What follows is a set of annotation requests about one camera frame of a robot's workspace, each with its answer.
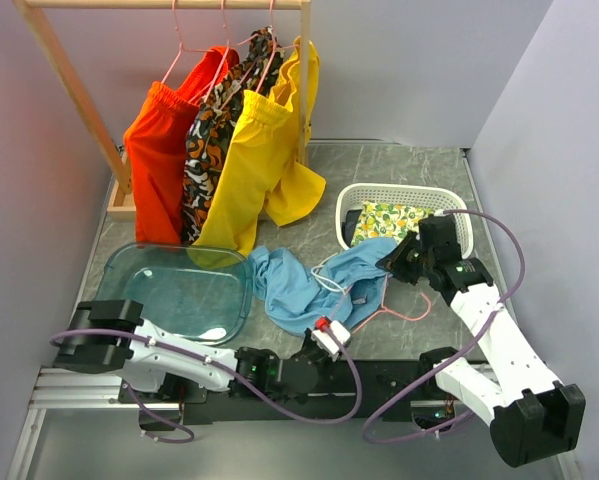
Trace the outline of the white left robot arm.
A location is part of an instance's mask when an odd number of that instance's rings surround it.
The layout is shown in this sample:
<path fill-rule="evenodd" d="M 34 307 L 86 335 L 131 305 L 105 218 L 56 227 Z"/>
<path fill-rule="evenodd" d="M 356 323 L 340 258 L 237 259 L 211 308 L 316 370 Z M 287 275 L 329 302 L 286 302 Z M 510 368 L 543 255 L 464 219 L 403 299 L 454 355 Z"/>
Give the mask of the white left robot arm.
<path fill-rule="evenodd" d="M 132 300 L 77 305 L 69 328 L 54 335 L 54 364 L 76 373 L 113 373 L 158 402 L 177 392 L 178 378 L 232 397 L 262 393 L 270 399 L 312 392 L 349 339 L 337 322 L 320 320 L 287 359 L 269 349 L 237 350 L 176 336 L 143 318 Z"/>

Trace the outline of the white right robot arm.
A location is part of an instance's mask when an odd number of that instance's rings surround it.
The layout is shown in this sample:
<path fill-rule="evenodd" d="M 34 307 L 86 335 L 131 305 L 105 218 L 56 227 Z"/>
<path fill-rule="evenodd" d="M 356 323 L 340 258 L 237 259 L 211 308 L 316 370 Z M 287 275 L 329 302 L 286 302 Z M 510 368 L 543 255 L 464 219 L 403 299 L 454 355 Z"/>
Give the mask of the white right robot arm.
<path fill-rule="evenodd" d="M 586 399 L 565 385 L 541 360 L 506 308 L 519 288 L 500 293 L 477 258 L 463 255 L 456 234 L 457 210 L 442 210 L 420 221 L 378 267 L 415 285 L 422 278 L 471 332 L 460 350 L 437 349 L 420 357 L 416 379 L 379 407 L 378 419 L 419 390 L 428 398 L 448 393 L 489 428 L 500 458 L 523 466 L 576 448 Z"/>

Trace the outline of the light blue shorts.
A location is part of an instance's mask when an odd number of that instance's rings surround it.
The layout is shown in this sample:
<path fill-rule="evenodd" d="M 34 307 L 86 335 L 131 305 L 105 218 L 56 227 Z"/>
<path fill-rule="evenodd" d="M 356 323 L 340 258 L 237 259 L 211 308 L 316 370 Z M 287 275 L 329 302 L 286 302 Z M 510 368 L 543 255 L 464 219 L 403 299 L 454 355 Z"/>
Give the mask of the light blue shorts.
<path fill-rule="evenodd" d="M 323 316 L 351 329 L 378 310 L 386 272 L 377 263 L 395 248 L 392 239 L 373 238 L 309 267 L 286 248 L 261 246 L 248 256 L 254 295 L 270 320 L 292 335 L 303 335 Z"/>

